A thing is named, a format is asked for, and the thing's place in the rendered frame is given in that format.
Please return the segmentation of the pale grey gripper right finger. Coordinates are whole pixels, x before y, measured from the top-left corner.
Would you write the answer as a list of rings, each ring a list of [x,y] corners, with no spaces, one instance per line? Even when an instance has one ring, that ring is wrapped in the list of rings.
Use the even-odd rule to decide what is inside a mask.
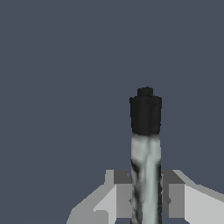
[[[224,194],[197,185],[180,170],[162,170],[163,208],[190,224],[224,224]]]

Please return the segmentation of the white bottle with black cap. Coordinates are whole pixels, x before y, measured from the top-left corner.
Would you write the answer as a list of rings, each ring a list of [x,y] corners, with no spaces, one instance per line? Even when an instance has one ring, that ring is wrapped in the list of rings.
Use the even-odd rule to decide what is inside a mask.
[[[130,224],[162,224],[161,126],[162,98],[151,87],[129,98],[131,117],[132,218]]]

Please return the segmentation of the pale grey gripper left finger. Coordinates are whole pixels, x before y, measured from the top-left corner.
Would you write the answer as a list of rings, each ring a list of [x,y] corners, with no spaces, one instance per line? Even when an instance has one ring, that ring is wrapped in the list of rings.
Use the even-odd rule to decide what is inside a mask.
[[[116,224],[131,218],[131,197],[129,172],[106,170],[104,184],[72,209],[66,224]]]

